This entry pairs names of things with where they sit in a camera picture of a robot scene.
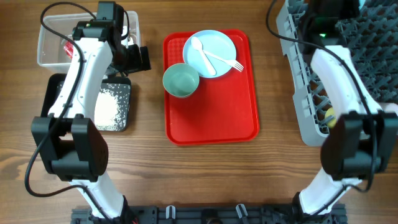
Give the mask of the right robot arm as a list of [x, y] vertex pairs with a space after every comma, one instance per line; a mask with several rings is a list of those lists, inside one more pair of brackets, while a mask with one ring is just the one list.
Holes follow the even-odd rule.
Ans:
[[300, 51], [323, 83], [336, 119], [321, 148], [321, 170], [298, 194], [302, 222], [322, 219], [350, 189], [369, 191], [396, 141], [396, 113], [383, 111], [369, 94], [336, 28], [358, 15], [359, 1], [310, 1], [298, 24]]

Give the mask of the white plastic cup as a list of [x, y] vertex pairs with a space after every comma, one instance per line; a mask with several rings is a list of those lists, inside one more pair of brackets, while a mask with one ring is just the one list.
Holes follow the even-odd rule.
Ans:
[[379, 105], [386, 113], [398, 114], [398, 105], [395, 103], [379, 103]]

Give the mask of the pile of rice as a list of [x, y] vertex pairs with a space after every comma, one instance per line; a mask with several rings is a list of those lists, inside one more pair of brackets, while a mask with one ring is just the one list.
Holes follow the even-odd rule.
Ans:
[[102, 83], [95, 107], [95, 126], [100, 131], [124, 131], [129, 116], [131, 86]]

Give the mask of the yellow plastic cup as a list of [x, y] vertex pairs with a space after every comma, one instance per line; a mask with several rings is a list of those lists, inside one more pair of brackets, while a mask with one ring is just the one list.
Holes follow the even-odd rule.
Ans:
[[326, 113], [325, 113], [325, 121], [326, 121], [326, 125], [329, 128], [333, 128], [336, 124], [336, 118], [335, 118], [335, 111], [333, 109], [333, 107], [330, 107], [329, 109], [327, 109]]

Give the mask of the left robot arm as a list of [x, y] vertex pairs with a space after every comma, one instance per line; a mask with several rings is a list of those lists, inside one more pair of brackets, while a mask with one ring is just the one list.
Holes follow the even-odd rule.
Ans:
[[46, 115], [32, 121], [46, 171], [78, 189], [96, 223], [137, 223], [138, 217], [110, 179], [108, 145], [94, 124], [95, 106], [109, 67], [130, 74], [150, 69], [146, 47], [126, 46], [126, 12], [113, 1], [101, 1], [90, 21], [80, 21], [68, 42], [73, 57], [60, 94]]

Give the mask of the green bowl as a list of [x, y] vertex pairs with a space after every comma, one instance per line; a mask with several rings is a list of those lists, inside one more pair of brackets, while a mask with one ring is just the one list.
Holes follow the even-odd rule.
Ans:
[[187, 98], [198, 88], [200, 76], [192, 66], [186, 63], [176, 63], [166, 69], [162, 83], [170, 95]]

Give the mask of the red snack wrapper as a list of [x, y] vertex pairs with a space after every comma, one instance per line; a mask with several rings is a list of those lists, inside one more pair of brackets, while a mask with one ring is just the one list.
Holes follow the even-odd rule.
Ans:
[[67, 54], [67, 56], [72, 59], [73, 58], [73, 44], [71, 44], [70, 42], [65, 42], [63, 49], [65, 51], [65, 53]]

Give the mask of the white napkin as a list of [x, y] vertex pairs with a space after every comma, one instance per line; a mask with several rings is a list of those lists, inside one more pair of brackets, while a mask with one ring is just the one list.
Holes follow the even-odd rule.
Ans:
[[123, 27], [123, 34], [121, 38], [121, 43], [128, 48], [130, 45], [134, 44], [133, 38], [130, 36], [130, 31], [127, 26]]

